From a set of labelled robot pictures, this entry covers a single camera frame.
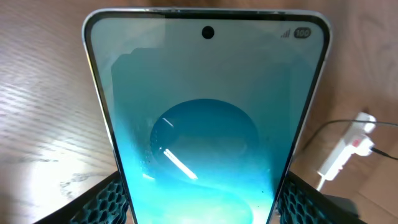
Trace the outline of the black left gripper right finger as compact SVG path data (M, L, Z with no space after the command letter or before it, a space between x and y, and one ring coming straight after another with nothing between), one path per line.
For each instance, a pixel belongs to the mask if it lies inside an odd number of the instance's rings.
M280 224L365 224L352 200L322 194L291 171L276 209Z

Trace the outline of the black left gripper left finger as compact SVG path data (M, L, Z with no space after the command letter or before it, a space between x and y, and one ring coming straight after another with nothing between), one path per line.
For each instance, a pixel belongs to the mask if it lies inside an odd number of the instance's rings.
M118 171L35 224L125 224L129 202Z

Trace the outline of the cyan screen Galaxy smartphone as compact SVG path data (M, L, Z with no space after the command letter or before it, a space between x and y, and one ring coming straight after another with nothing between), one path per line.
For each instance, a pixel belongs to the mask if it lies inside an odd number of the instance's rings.
M81 28L134 223L269 223L330 51L308 10L104 8Z

